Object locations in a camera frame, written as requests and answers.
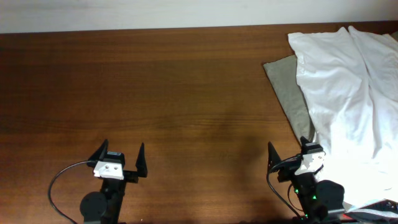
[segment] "wood grain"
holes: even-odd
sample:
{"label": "wood grain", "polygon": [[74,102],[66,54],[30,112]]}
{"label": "wood grain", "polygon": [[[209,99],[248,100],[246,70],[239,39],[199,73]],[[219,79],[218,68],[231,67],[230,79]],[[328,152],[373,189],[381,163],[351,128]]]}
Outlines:
{"label": "wood grain", "polygon": [[[148,178],[127,186],[120,221],[292,217],[266,184],[267,142],[283,158],[299,145],[262,63],[293,54],[288,33],[347,25],[0,35],[0,223],[67,223],[48,184],[106,138],[127,169],[146,144]],[[383,34],[398,22],[354,25]],[[91,172],[74,168],[53,188],[79,223],[80,200],[101,186]],[[285,196],[287,184],[272,182]]]}

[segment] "white towel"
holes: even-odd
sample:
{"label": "white towel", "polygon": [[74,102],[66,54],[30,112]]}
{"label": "white towel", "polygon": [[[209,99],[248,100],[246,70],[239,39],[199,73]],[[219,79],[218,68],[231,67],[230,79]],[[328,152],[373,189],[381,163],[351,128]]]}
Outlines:
{"label": "white towel", "polygon": [[344,186],[350,210],[398,201],[398,42],[349,27],[289,34],[289,43],[326,152],[317,178]]}

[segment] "wooden table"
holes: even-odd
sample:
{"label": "wooden table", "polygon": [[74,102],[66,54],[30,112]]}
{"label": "wooden table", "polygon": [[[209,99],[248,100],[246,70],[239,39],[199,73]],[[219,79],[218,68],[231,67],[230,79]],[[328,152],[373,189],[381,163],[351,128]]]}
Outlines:
{"label": "wooden table", "polygon": [[[347,25],[0,35],[0,223],[67,223],[47,200],[49,182],[104,139],[127,169],[146,144],[148,178],[127,186],[120,221],[291,218],[266,184],[267,142],[282,158],[299,144],[262,63],[293,54],[288,33]],[[398,22],[354,25],[383,34]],[[288,183],[272,179],[285,197]],[[81,223],[81,199],[100,187],[80,166],[52,195]]]}

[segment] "white wall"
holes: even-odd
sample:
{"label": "white wall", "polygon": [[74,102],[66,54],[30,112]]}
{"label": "white wall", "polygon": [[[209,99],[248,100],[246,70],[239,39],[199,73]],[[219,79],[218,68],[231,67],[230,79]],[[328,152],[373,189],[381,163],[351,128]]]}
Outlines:
{"label": "white wall", "polygon": [[383,20],[397,0],[0,0],[0,33]]}

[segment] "white cloth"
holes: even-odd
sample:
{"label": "white cloth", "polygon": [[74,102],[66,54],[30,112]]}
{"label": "white cloth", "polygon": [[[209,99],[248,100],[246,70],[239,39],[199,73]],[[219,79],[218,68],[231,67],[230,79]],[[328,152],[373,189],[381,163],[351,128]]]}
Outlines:
{"label": "white cloth", "polygon": [[303,91],[326,152],[319,180],[345,188],[352,209],[398,202],[398,42],[349,27],[289,34]]}

